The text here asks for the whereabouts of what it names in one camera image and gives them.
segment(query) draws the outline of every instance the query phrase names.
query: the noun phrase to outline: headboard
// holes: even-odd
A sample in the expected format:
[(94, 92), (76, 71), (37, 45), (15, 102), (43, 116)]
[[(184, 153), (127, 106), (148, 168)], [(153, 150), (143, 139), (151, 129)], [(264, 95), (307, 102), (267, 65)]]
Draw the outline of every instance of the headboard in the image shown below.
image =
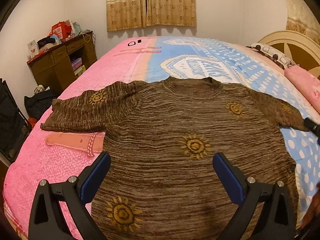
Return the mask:
[(263, 37), (259, 43), (270, 45), (286, 54), (300, 67), (320, 76), (320, 46), (295, 31), (278, 31)]

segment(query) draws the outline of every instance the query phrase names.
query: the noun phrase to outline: black chair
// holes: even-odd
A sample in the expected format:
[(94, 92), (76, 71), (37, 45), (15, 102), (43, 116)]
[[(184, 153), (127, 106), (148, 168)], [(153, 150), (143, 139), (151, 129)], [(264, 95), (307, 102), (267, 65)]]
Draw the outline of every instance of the black chair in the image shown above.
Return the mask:
[(18, 108), (9, 87), (0, 79), (0, 153), (13, 163), (31, 132), (31, 125)]

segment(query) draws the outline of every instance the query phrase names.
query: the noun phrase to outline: pillow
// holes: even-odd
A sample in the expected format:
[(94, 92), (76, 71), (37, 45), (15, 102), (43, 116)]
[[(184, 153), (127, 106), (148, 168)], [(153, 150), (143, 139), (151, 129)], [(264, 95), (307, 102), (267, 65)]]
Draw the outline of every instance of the pillow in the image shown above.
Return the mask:
[(299, 66), (285, 69), (284, 75), (320, 113), (320, 80)]
[(268, 46), (262, 43), (254, 43), (251, 46), (249, 46), (249, 48), (255, 49), (259, 53), (265, 55), (266, 57), (274, 61), (282, 69), (286, 69), (293, 65), (296, 65), (296, 63), (293, 60), (291, 60), (284, 53), (275, 49), (272, 46)]

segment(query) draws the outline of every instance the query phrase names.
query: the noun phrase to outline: robotic arm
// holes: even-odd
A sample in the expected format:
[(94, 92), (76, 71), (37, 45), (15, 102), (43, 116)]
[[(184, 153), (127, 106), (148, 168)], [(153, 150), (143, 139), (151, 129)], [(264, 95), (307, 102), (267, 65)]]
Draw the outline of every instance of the robotic arm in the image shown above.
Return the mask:
[[(92, 201), (110, 168), (111, 158), (102, 152), (66, 182), (50, 184), (41, 180), (36, 190), (29, 221), (29, 240), (74, 240), (59, 205), (67, 203), (70, 214), (84, 240), (107, 240), (94, 223), (85, 204)], [(296, 232), (288, 189), (282, 181), (274, 185), (246, 178), (222, 154), (213, 157), (212, 165), (230, 200), (239, 207), (217, 240), (240, 240), (257, 204), (264, 202), (257, 225), (248, 240), (312, 240), (320, 235), (320, 216), (302, 231)]]

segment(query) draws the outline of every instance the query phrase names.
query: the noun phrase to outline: sun pattern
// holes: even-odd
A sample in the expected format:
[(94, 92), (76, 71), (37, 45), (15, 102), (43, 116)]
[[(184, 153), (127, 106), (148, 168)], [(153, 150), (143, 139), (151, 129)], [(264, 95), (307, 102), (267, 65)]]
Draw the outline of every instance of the sun pattern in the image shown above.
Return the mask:
[(284, 103), (281, 103), (281, 106), (287, 114), (292, 114), (289, 106), (285, 105)]
[(118, 227), (120, 231), (130, 230), (134, 232), (134, 227), (141, 228), (138, 222), (141, 222), (142, 219), (137, 218), (136, 215), (141, 214), (142, 210), (136, 209), (135, 204), (129, 204), (127, 198), (123, 201), (120, 196), (118, 199), (113, 198), (114, 203), (107, 202), (107, 210), (111, 212), (108, 214), (109, 218), (113, 218), (111, 225)]
[(183, 136), (183, 140), (179, 143), (182, 144), (181, 149), (184, 150), (184, 154), (194, 160), (203, 159), (211, 151), (209, 141), (196, 134)]
[(238, 116), (241, 116), (243, 113), (242, 106), (238, 103), (228, 103), (228, 109)]
[(95, 103), (101, 102), (103, 99), (107, 98), (107, 93), (99, 90), (97, 92), (95, 92), (89, 99), (89, 103), (91, 105), (94, 105)]

